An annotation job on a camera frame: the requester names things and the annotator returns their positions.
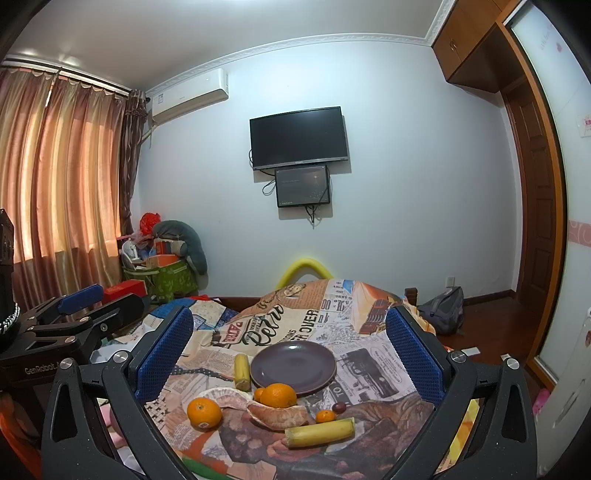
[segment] pile of items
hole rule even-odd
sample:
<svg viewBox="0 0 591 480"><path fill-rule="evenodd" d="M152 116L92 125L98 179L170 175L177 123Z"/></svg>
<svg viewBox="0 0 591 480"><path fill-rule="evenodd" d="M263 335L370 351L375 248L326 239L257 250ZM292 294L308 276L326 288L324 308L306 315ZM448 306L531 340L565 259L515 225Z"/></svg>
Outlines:
<svg viewBox="0 0 591 480"><path fill-rule="evenodd" d="M160 221L159 214L146 213L139 232L121 237L119 243L126 281L108 289L111 300L137 293L162 303L197 294L197 276L207 273L207 261L199 236L186 223Z"/></svg>

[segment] small orange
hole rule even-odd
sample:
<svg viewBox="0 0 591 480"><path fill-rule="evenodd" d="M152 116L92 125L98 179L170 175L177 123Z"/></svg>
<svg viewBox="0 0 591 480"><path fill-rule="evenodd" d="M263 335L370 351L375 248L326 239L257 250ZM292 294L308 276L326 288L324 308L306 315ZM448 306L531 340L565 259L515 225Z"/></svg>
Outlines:
<svg viewBox="0 0 591 480"><path fill-rule="evenodd" d="M194 426L200 429L211 429L220 423L222 409L209 398L197 397L189 403L187 417Z"/></svg>
<svg viewBox="0 0 591 480"><path fill-rule="evenodd" d="M272 383L261 394L261 403L267 407L289 408L296 402L296 391L284 383Z"/></svg>
<svg viewBox="0 0 591 480"><path fill-rule="evenodd" d="M332 410L320 410L316 414L316 423L336 420L336 413Z"/></svg>
<svg viewBox="0 0 591 480"><path fill-rule="evenodd" d="M253 394L254 401L261 402L261 395L265 391L264 388L257 388Z"/></svg>

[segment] curtain rod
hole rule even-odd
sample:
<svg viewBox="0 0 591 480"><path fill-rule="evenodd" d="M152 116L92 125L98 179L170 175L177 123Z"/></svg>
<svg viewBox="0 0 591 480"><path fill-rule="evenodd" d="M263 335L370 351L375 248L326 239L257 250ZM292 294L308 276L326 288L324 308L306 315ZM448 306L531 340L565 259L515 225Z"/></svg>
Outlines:
<svg viewBox="0 0 591 480"><path fill-rule="evenodd" d="M68 67L64 67L62 65L45 62L40 60L32 60L32 59L25 59L23 57L6 57L5 60L2 62L2 67L10 68L10 67L24 67L24 68L32 68L35 70L42 70L49 73L56 73L60 72L60 74L70 77L76 80L81 80L86 83L90 83L92 85L101 87L105 90L110 90L111 92L118 93L120 95L129 96L131 92L130 88L124 87L123 85L119 85L117 83L110 82L108 80L102 79L100 77L95 77L94 75L90 75L86 72L82 72L80 70L71 69Z"/></svg>

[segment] screw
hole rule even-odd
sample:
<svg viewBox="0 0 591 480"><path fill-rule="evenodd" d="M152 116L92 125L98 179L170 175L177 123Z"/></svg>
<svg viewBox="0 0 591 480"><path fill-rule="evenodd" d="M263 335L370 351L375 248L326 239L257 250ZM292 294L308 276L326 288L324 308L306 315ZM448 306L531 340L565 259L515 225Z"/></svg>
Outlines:
<svg viewBox="0 0 591 480"><path fill-rule="evenodd" d="M517 370L519 368L519 362L517 360L515 360L514 358L508 358L506 361L507 361L507 366L509 368L511 368L512 370Z"/></svg>
<svg viewBox="0 0 591 480"><path fill-rule="evenodd" d="M129 358L129 353L127 353L125 350L119 350L117 353L115 353L113 355L113 361L116 364L122 364L123 362L125 362L127 359Z"/></svg>
<svg viewBox="0 0 591 480"><path fill-rule="evenodd" d="M74 360L72 360L71 358L64 358L60 362L60 368L62 370L68 370L72 366L72 363L74 363Z"/></svg>
<svg viewBox="0 0 591 480"><path fill-rule="evenodd" d="M453 350L450 352L449 356L457 364L464 363L468 358L468 356L461 350Z"/></svg>

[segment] curtain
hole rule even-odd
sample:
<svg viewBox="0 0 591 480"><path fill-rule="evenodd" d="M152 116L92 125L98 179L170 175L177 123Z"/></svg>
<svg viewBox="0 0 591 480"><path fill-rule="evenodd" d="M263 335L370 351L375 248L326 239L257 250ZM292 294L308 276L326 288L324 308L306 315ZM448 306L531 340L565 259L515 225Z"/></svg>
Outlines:
<svg viewBox="0 0 591 480"><path fill-rule="evenodd" d="M13 289L25 311L121 280L124 108L119 96L69 79L0 73L0 201L15 225Z"/></svg>
<svg viewBox="0 0 591 480"><path fill-rule="evenodd" d="M131 225L131 197L134 195L139 149L147 117L145 93L133 90L125 106L119 160L119 211L123 235L134 232Z"/></svg>

